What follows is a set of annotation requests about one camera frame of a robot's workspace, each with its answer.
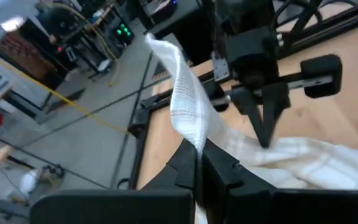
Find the white cloth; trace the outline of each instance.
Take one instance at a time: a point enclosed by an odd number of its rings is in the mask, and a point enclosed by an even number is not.
[[[276,187],[358,189],[358,150],[308,138],[281,138],[262,149],[256,139],[223,123],[176,46],[150,34],[146,42],[175,81],[170,104],[173,127],[199,155],[208,138]]]

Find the person's hand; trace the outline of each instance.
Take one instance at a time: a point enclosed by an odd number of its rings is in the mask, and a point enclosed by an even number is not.
[[[50,36],[49,36],[49,42],[50,42],[51,44],[56,43],[56,37],[55,37],[54,35],[50,35]]]

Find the yellow cable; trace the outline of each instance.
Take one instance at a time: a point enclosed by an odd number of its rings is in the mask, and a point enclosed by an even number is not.
[[[113,77],[115,75],[118,75],[118,71],[119,71],[119,63],[118,63],[118,59],[117,57],[111,52],[110,48],[108,47],[106,41],[104,41],[102,35],[94,28],[94,26],[83,16],[81,15],[81,13],[79,13],[77,10],[73,9],[72,7],[70,6],[67,6],[65,4],[62,4],[62,3],[57,3],[57,2],[50,2],[50,3],[46,3],[47,6],[49,7],[58,7],[58,8],[62,8],[62,9],[66,9],[66,10],[69,10],[71,12],[73,12],[74,14],[76,14],[78,17],[80,17],[82,20],[84,20],[90,27],[91,29],[93,30],[93,32],[98,36],[100,42],[103,44],[102,47],[104,47],[107,52],[109,52],[110,56],[112,57],[112,60],[114,62],[116,62],[116,72],[113,74]],[[115,83],[113,82],[110,82],[109,83],[109,86],[113,86]]]
[[[65,98],[64,96],[62,96],[62,95],[59,94],[58,92],[56,92],[56,91],[54,91],[53,89],[51,89],[51,88],[45,86],[44,84],[38,82],[37,80],[35,80],[35,79],[29,77],[28,75],[24,74],[23,72],[21,72],[20,70],[18,70],[18,69],[15,68],[15,67],[13,67],[12,65],[8,64],[7,62],[2,61],[1,59],[0,59],[0,65],[2,65],[4,68],[8,69],[8,70],[11,71],[11,72],[14,72],[14,73],[20,75],[21,77],[23,77],[23,78],[25,78],[25,79],[27,79],[27,80],[30,80],[30,81],[36,83],[37,85],[41,86],[43,89],[48,90],[51,94],[53,94],[53,95],[59,97],[59,99],[63,100],[63,101],[66,102],[67,104],[73,106],[74,108],[76,108],[77,110],[79,110],[80,112],[82,112],[83,114],[85,114],[87,117],[93,119],[93,120],[96,121],[97,123],[102,124],[102,125],[104,125],[104,126],[106,126],[106,127],[108,127],[108,128],[111,128],[111,129],[113,129],[113,130],[115,130],[115,131],[118,131],[118,132],[120,132],[120,133],[128,133],[128,131],[127,131],[126,129],[119,128],[119,127],[117,127],[117,126],[113,126],[113,125],[111,125],[111,124],[105,122],[104,120],[98,118],[97,116],[95,116],[95,115],[93,115],[93,114],[87,112],[87,110],[86,110],[85,108],[83,108],[83,107],[77,105],[76,103],[74,103],[74,102],[72,102],[71,100]]]

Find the white towel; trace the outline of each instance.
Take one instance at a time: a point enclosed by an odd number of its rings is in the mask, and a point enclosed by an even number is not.
[[[358,189],[358,150],[308,138],[281,138],[262,149],[223,123],[204,89],[173,44],[146,36],[154,54],[174,79],[173,127],[203,153],[208,138],[241,165],[279,188]]]

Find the black metal frame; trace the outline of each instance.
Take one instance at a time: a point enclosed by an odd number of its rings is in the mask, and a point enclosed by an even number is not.
[[[296,38],[292,38],[293,44],[282,47],[278,52],[278,58],[282,59],[293,55],[301,50],[312,47],[316,44],[324,42],[338,35],[341,35],[349,30],[358,27],[358,6],[352,7],[338,15],[332,16],[323,21],[320,25],[313,25],[300,33]],[[214,78],[213,72],[208,72],[199,77],[200,81],[206,82]],[[136,189],[137,179],[139,177],[140,166],[142,163],[145,143],[149,132],[150,118],[154,111],[169,106],[172,95],[172,89],[155,96],[151,96],[146,100],[140,102],[140,109],[137,110],[135,121],[129,126],[128,131],[136,138],[137,153],[134,159],[134,166],[132,168],[130,178],[124,178],[118,181],[119,185],[129,182],[130,189]]]

